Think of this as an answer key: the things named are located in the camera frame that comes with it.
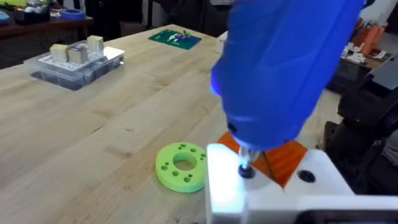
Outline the left gripper white and orange right finger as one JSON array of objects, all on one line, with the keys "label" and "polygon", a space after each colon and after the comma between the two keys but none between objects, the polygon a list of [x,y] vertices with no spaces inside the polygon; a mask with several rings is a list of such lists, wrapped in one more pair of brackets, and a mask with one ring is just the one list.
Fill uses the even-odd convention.
[{"label": "left gripper white and orange right finger", "polygon": [[289,141],[265,152],[272,177],[289,195],[354,195],[325,152]]}]

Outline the left gripper white and orange left finger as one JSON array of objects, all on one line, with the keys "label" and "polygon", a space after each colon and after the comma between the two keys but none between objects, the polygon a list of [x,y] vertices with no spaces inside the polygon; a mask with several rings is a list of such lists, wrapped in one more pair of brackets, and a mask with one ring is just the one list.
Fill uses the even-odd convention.
[{"label": "left gripper white and orange left finger", "polygon": [[206,154],[207,223],[283,222],[276,203],[284,191],[272,180],[265,153],[249,153],[254,162],[247,164],[230,133],[224,133]]}]

